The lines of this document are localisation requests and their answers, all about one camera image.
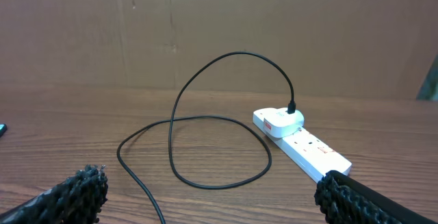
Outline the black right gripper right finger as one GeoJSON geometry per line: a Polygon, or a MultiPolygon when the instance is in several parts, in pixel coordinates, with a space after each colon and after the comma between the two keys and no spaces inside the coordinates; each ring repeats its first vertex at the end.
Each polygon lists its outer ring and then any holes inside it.
{"type": "Polygon", "coordinates": [[[335,170],[317,183],[314,199],[328,224],[437,224],[335,170]]]}

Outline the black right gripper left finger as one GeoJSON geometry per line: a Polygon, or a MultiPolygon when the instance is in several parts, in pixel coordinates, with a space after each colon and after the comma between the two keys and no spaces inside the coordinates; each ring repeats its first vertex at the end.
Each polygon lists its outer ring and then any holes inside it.
{"type": "Polygon", "coordinates": [[[87,165],[62,183],[1,214],[1,224],[95,224],[107,201],[104,166],[87,165]]]}

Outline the blue Samsung Galaxy phone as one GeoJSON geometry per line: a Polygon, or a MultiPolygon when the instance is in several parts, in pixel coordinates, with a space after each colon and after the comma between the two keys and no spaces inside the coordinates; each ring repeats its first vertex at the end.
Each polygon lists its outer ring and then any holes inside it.
{"type": "Polygon", "coordinates": [[[5,134],[5,132],[8,130],[8,127],[6,124],[0,124],[0,137],[5,134]]]}

